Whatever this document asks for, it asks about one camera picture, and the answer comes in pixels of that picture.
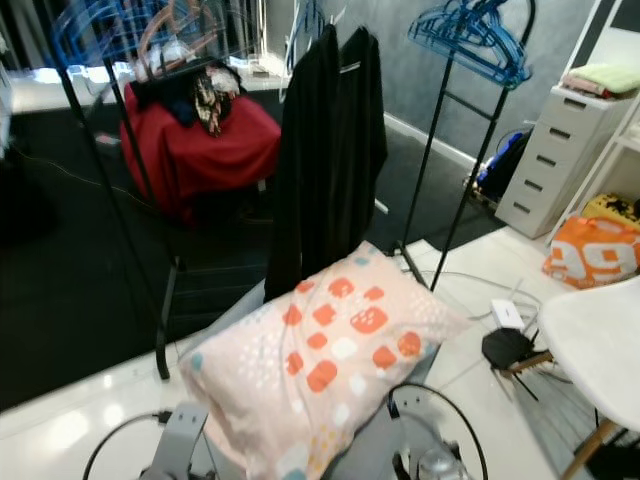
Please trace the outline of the white chair with wooden legs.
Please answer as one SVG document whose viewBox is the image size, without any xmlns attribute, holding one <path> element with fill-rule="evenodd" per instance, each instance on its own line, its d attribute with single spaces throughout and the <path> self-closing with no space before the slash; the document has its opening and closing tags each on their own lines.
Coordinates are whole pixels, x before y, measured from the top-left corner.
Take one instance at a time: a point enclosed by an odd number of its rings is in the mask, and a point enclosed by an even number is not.
<svg viewBox="0 0 640 480">
<path fill-rule="evenodd" d="M 538 325 L 547 351 L 500 371 L 503 378 L 556 362 L 600 422 L 559 480 L 572 480 L 616 429 L 640 433 L 640 276 L 549 300 Z"/>
</svg>

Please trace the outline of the black metal clothes rack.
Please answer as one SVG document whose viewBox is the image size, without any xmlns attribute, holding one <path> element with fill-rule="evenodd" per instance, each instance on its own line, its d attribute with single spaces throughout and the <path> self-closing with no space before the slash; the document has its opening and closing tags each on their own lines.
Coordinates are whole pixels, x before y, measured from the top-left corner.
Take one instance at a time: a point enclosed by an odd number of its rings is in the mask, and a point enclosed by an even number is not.
<svg viewBox="0 0 640 480">
<path fill-rule="evenodd" d="M 515 91 L 504 90 L 504 88 L 498 86 L 498 84 L 495 84 L 495 86 L 500 88 L 500 92 L 498 93 L 495 105 L 492 109 L 489 110 L 480 108 L 480 106 L 476 105 L 475 102 L 463 99 L 463 97 L 458 96 L 457 93 L 449 90 L 449 82 L 451 82 L 453 69 L 460 64 L 454 63 L 453 60 L 445 58 L 445 56 L 443 56 L 443 58 L 445 59 L 444 73 L 442 74 L 442 81 L 440 81 L 439 88 L 438 90 L 436 90 L 436 101 L 433 115 L 431 115 L 428 138 L 426 138 L 426 141 L 424 143 L 424 151 L 422 151 L 421 160 L 419 161 L 419 172 L 417 172 L 415 184 L 413 184 L 413 193 L 410 200 L 410 207 L 408 207 L 407 218 L 406 220 L 404 220 L 403 236 L 401 241 L 396 243 L 396 247 L 398 248 L 399 253 L 401 253 L 402 259 L 406 261 L 406 265 L 408 266 L 408 269 L 410 269 L 410 273 L 412 274 L 413 279 L 415 279 L 417 283 L 425 285 L 425 287 L 428 288 L 429 291 L 434 291 L 436 284 L 438 284 L 439 282 L 440 276 L 442 276 L 443 274 L 445 260 L 447 260 L 449 251 L 451 251 L 454 233 L 457 232 L 458 225 L 460 225 L 462 216 L 463 214 L 465 214 L 465 207 L 468 204 L 468 198 L 470 198 L 470 186 L 475 182 L 477 174 L 479 174 L 481 160 L 484 159 L 484 154 L 486 151 L 488 151 L 490 142 L 494 140 L 494 133 L 495 131 L 497 131 L 500 114 L 502 114 L 504 109 L 506 109 L 508 97 L 509 95 L 511 95 L 512 91 Z M 458 200 L 456 210 L 454 210 L 453 212 L 451 224 L 449 224 L 447 234 L 445 234 L 444 250 L 440 252 L 440 257 L 438 259 L 438 262 L 436 262 L 433 274 L 431 274 L 430 278 L 425 278 L 425 271 L 419 268 L 419 265 L 416 264 L 416 261 L 413 260 L 413 257 L 407 251 L 407 241 L 408 233 L 410 233 L 410 228 L 412 227 L 413 223 L 413 216 L 415 216 L 417 205 L 419 205 L 419 197 L 422 192 L 422 182 L 424 182 L 424 177 L 426 173 L 428 173 L 428 164 L 431 152 L 433 152 L 433 145 L 436 138 L 436 128 L 438 128 L 438 123 L 440 120 L 440 115 L 442 115 L 444 102 L 447 100 L 457 102 L 457 104 L 462 106 L 462 108 L 465 108 L 466 110 L 471 111 L 471 113 L 480 116 L 481 119 L 484 119 L 486 122 L 486 131 L 483 137 L 483 142 L 481 142 L 479 154 L 475 156 L 474 163 L 472 163 L 471 166 L 471 172 L 468 173 L 468 178 L 466 182 L 463 183 L 463 193 L 460 196 L 460 200 Z"/>
<path fill-rule="evenodd" d="M 37 0 L 38 13 L 50 32 L 56 15 L 74 0 Z M 108 197 L 111 218 L 128 260 L 125 283 L 131 288 L 136 310 L 154 343 L 156 370 L 169 380 L 168 346 L 170 307 L 180 260 L 173 256 L 160 215 L 152 202 L 134 186 L 120 141 L 120 122 L 127 118 L 124 90 L 136 78 L 133 61 L 104 63 L 96 67 L 55 63 L 70 113 L 90 151 L 90 164 Z"/>
</svg>

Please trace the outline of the red cloth cover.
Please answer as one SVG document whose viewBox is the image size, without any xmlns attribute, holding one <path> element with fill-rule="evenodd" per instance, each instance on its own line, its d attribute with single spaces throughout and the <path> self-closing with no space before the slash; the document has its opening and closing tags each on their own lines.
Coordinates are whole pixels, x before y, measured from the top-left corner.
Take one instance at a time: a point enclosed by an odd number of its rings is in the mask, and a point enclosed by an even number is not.
<svg viewBox="0 0 640 480">
<path fill-rule="evenodd" d="M 180 124 L 163 106 L 142 108 L 131 87 L 124 100 L 125 164 L 134 186 L 166 218 L 196 224 L 201 198 L 255 187 L 275 172 L 282 129 L 250 96 L 230 101 L 218 136 L 200 124 Z"/>
</svg>

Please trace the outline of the blue plastic hangers bunch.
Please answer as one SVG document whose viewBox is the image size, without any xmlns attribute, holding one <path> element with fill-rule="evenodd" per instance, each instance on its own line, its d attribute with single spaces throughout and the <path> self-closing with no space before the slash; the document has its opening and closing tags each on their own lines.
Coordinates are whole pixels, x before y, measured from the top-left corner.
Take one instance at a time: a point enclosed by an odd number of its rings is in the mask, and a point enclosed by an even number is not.
<svg viewBox="0 0 640 480">
<path fill-rule="evenodd" d="M 50 63 L 124 63 L 174 42 L 200 50 L 218 24 L 205 0 L 74 0 L 52 22 Z"/>
<path fill-rule="evenodd" d="M 532 76 L 525 47 L 538 9 L 535 0 L 526 0 L 524 32 L 515 37 L 500 14 L 504 3 L 507 0 L 445 0 L 413 20 L 407 36 L 504 90 L 516 90 Z"/>
</svg>

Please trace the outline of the pile of dark clothes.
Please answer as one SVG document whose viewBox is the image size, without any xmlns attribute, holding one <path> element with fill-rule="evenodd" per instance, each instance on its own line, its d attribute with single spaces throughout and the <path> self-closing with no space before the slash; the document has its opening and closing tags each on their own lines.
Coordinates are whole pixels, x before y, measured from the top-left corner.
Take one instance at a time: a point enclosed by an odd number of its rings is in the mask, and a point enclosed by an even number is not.
<svg viewBox="0 0 640 480">
<path fill-rule="evenodd" d="M 211 137 L 220 136 L 233 101 L 247 93 L 241 76 L 219 59 L 195 61 L 159 79 L 134 81 L 131 88 L 140 108 L 157 102 L 183 127 L 200 124 Z"/>
</svg>

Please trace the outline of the black hanging garment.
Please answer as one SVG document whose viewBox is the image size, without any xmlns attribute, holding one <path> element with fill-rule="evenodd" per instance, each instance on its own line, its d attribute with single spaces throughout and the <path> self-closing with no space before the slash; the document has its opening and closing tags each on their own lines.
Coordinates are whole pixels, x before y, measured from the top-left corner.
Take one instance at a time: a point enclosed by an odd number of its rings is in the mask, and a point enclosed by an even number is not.
<svg viewBox="0 0 640 480">
<path fill-rule="evenodd" d="M 285 91 L 266 300 L 364 242 L 387 157 L 378 37 L 325 27 Z"/>
</svg>

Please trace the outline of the blue and black backpack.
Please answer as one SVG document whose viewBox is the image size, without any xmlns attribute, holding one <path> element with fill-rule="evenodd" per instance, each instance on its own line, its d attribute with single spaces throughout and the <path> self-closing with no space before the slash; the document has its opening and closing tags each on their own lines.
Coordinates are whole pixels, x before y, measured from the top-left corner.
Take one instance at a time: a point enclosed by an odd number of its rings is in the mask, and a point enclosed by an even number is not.
<svg viewBox="0 0 640 480">
<path fill-rule="evenodd" d="M 531 137 L 530 129 L 513 131 L 503 138 L 494 155 L 481 165 L 480 172 L 474 182 L 476 195 L 486 201 L 498 204 L 506 195 L 509 183 L 515 177 L 518 163 Z"/>
</svg>

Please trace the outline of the black router with antennas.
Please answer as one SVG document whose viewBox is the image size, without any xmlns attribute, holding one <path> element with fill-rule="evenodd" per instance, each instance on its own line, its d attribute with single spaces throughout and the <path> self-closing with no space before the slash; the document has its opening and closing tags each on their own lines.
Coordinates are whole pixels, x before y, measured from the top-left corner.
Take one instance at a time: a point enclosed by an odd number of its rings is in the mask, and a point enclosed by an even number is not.
<svg viewBox="0 0 640 480">
<path fill-rule="evenodd" d="M 534 340 L 526 337 L 521 330 L 509 326 L 499 326 L 494 332 L 485 334 L 481 339 L 480 351 L 492 370 L 498 371 L 504 378 L 516 380 L 535 401 L 538 401 L 529 385 L 518 378 L 518 372 L 545 361 L 547 351 L 535 349 Z"/>
</svg>

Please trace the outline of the white drawer cabinet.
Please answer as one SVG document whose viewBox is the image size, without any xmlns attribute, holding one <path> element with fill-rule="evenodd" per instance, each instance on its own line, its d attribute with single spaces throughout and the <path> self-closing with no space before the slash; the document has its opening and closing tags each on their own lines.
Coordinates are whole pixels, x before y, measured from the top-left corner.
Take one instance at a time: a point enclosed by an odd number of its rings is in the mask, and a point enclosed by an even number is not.
<svg viewBox="0 0 640 480">
<path fill-rule="evenodd" d="M 498 218 L 530 239 L 556 229 L 630 104 L 552 88 L 499 202 Z"/>
</svg>

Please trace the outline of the orange bag with white print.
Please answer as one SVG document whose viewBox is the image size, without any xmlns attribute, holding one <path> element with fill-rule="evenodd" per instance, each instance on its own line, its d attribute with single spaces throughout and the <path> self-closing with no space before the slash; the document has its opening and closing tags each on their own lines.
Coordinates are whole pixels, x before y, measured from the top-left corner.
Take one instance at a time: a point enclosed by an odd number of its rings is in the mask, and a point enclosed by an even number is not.
<svg viewBox="0 0 640 480">
<path fill-rule="evenodd" d="M 550 242 L 541 270 L 577 289 L 625 282 L 640 273 L 640 230 L 605 218 L 571 216 Z"/>
</svg>

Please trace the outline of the pink folded cloth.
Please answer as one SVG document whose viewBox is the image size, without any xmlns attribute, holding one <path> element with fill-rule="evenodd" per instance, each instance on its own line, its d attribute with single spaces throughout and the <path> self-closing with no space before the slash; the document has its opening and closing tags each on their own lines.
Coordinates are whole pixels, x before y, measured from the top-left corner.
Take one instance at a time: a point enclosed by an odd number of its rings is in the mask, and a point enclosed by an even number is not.
<svg viewBox="0 0 640 480">
<path fill-rule="evenodd" d="M 614 99 L 616 97 L 616 93 L 609 91 L 602 84 L 591 81 L 591 79 L 582 78 L 572 72 L 564 73 L 561 83 L 567 90 L 585 93 L 585 95 L 594 97 L 594 99 Z"/>
</svg>

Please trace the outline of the yellow and black bag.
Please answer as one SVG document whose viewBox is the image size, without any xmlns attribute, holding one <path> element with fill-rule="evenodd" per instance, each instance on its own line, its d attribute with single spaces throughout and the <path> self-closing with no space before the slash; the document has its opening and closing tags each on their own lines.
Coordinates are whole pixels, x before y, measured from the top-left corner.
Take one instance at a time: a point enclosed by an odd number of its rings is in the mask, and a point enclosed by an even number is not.
<svg viewBox="0 0 640 480">
<path fill-rule="evenodd" d="M 625 197 L 604 193 L 590 200 L 581 211 L 582 218 L 607 219 L 640 232 L 640 212 Z"/>
</svg>

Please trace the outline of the green folded cloth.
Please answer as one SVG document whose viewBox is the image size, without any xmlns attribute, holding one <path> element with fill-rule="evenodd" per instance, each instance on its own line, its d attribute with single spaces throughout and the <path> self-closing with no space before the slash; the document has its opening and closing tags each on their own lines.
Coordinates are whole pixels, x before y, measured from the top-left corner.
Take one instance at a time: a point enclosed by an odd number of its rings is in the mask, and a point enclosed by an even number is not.
<svg viewBox="0 0 640 480">
<path fill-rule="evenodd" d="M 640 67 L 632 68 L 616 64 L 596 63 L 573 68 L 570 72 L 602 84 L 613 93 L 628 93 L 640 88 Z"/>
</svg>

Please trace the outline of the white shelf unit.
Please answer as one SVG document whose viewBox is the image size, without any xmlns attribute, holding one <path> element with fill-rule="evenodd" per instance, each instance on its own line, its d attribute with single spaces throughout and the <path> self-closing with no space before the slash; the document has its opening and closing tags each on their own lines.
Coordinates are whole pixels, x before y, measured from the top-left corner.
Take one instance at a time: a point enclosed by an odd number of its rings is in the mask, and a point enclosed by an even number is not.
<svg viewBox="0 0 640 480">
<path fill-rule="evenodd" d="M 579 55 L 582 64 L 640 73 L 640 0 L 595 0 Z M 582 186 L 588 200 L 605 193 L 640 198 L 640 88 Z"/>
</svg>

